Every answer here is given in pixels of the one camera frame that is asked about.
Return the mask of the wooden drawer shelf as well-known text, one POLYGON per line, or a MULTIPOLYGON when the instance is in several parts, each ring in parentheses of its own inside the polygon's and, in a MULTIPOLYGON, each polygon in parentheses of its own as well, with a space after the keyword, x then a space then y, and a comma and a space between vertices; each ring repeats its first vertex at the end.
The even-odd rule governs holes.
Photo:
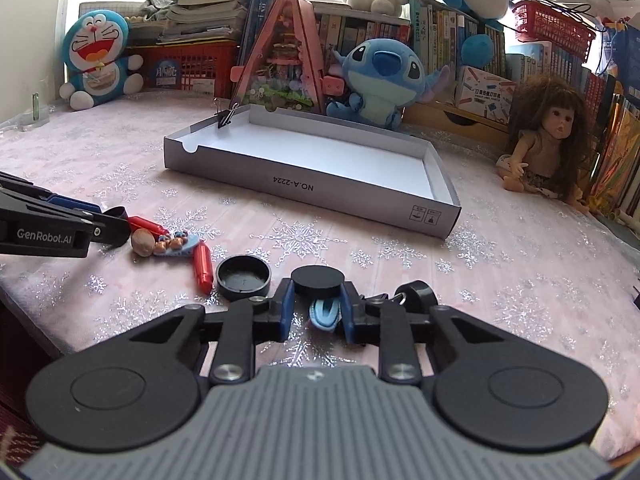
POLYGON ((486 144, 501 152, 508 143, 508 127, 450 104, 432 101, 414 103, 405 110, 404 123, 443 131, 486 144))

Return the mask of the brown haired baby doll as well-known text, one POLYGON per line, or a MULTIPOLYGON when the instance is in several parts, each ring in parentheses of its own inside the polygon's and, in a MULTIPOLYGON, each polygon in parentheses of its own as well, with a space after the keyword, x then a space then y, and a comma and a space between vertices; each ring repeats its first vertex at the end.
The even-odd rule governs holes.
POLYGON ((529 77, 514 93, 506 152, 496 162, 502 187, 562 200, 585 214, 578 186, 588 130, 584 100, 564 80, 529 77))

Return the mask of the blue bear hair clip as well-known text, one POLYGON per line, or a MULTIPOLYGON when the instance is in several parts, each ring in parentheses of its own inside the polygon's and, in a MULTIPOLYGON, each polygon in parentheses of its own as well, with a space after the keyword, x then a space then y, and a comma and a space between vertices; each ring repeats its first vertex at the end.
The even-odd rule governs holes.
POLYGON ((172 235, 160 235, 153 247, 153 256, 166 258, 191 258, 201 239, 186 231, 177 231, 172 235))

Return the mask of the brown walnut shaped toy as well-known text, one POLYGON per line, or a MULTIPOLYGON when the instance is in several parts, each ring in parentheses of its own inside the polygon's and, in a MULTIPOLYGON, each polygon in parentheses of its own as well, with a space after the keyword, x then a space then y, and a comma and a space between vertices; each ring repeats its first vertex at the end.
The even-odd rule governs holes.
POLYGON ((142 258, 149 258, 153 255, 156 240, 149 230, 135 230, 132 232, 130 240, 132 250, 136 255, 142 258))

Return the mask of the row of upright books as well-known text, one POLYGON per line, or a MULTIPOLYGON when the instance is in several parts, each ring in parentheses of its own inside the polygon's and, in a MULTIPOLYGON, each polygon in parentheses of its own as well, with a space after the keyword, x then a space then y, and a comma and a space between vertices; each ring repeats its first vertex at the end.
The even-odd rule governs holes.
POLYGON ((314 12, 326 64, 334 63, 334 52, 347 54, 368 39, 396 39, 413 48, 428 72, 449 65, 451 80, 438 102, 454 106, 461 70, 471 66, 514 81, 516 88, 536 75, 565 80, 584 99, 587 126, 593 136, 603 132, 610 117, 616 85, 613 77, 596 75, 580 58, 550 41, 521 42, 516 38, 515 44, 508 46, 503 31, 435 0, 409 0, 406 20, 352 10, 336 2, 317 1, 314 12))

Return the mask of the white pencil printed box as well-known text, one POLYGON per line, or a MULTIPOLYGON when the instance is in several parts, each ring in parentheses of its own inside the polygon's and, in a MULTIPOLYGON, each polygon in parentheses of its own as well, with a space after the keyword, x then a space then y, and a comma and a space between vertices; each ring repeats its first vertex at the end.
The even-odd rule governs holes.
POLYGON ((459 110, 506 124, 518 84, 509 79, 464 66, 458 80, 454 106, 459 110))

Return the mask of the stack of books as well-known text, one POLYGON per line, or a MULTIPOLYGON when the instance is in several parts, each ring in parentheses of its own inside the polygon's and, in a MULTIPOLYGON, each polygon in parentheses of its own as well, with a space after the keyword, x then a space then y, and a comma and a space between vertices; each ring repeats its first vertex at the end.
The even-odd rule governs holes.
POLYGON ((178 44, 238 38, 271 0, 146 0, 130 22, 130 44, 178 44))

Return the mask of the black small round cap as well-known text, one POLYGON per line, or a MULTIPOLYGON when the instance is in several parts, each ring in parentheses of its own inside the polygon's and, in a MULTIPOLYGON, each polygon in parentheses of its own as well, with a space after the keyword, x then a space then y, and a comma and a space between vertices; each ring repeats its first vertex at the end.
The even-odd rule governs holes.
POLYGON ((409 313, 427 314, 431 307, 439 305, 431 286, 424 281, 416 280, 402 284, 395 290, 394 297, 409 313))

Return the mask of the pink snowflake tablecloth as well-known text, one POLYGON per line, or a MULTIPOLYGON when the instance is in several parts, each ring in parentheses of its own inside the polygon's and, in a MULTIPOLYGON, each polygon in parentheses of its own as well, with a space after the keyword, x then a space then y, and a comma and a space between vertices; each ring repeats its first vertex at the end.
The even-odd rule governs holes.
MULTIPOLYGON (((139 94, 29 130, 1 126, 1 171, 103 209, 187 230, 214 263, 262 258, 272 289, 298 266, 340 269, 363 295, 422 280, 450 304, 592 367, 608 387, 593 446, 615 458, 639 446, 639 254, 555 200, 500 188, 492 160, 430 136, 462 211, 446 240, 166 171, 164 137, 213 115, 181 92, 139 94)), ((1 286, 64 353, 130 330, 203 296, 181 259, 145 259, 129 243, 85 259, 1 256, 1 286)))

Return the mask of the Doraemon plush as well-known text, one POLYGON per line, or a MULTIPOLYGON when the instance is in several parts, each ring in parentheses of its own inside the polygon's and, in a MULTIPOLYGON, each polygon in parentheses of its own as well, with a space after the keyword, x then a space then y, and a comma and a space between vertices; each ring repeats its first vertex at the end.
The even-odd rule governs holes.
POLYGON ((68 79, 58 93, 72 110, 140 92, 141 55, 124 55, 129 25, 117 12, 105 9, 82 14, 66 32, 62 44, 68 79))

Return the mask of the grey cardboard box lid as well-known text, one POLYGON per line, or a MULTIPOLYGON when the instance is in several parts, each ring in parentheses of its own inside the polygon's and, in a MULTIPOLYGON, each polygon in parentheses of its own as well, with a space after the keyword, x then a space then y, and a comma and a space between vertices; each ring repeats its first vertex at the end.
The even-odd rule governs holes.
POLYGON ((444 240, 461 204, 433 144, 317 114, 238 107, 164 140, 166 168, 444 240))

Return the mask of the black round lid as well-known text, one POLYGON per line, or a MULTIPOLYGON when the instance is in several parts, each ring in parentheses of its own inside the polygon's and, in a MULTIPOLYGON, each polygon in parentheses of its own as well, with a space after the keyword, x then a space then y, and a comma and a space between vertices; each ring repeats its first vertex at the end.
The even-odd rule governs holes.
POLYGON ((232 256, 215 269, 218 295, 233 302, 253 296, 267 296, 271 284, 271 269, 261 258, 252 255, 232 256))

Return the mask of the black binder clip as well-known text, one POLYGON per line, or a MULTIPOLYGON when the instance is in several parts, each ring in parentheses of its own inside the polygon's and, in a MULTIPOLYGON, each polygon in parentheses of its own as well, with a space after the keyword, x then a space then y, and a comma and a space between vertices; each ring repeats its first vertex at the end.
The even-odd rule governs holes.
POLYGON ((225 126, 228 126, 232 121, 233 115, 239 107, 239 103, 230 101, 227 103, 227 106, 224 107, 224 102, 222 102, 221 99, 218 98, 213 99, 213 103, 216 110, 214 118, 216 119, 217 128, 221 129, 225 126))

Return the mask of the red crayon piece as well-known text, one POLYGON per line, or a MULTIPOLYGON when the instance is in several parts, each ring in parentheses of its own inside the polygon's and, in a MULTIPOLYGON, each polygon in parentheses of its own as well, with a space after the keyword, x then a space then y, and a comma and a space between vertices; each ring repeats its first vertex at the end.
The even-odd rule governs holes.
POLYGON ((194 248, 193 269, 198 290, 208 296, 214 288, 214 267, 210 250, 204 240, 198 242, 194 248))
POLYGON ((127 221, 132 232, 136 232, 137 230, 145 230, 151 233, 156 240, 160 236, 170 235, 168 229, 164 228, 160 224, 139 216, 129 217, 127 221))

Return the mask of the pink triangular toy house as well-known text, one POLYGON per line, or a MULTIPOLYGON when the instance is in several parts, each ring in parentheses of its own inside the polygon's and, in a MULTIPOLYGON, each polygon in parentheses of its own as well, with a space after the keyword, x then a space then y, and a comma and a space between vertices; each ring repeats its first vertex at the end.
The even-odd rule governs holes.
POLYGON ((324 70, 314 7, 308 0, 274 0, 247 61, 231 70, 232 102, 267 110, 323 115, 326 99, 345 81, 324 70))

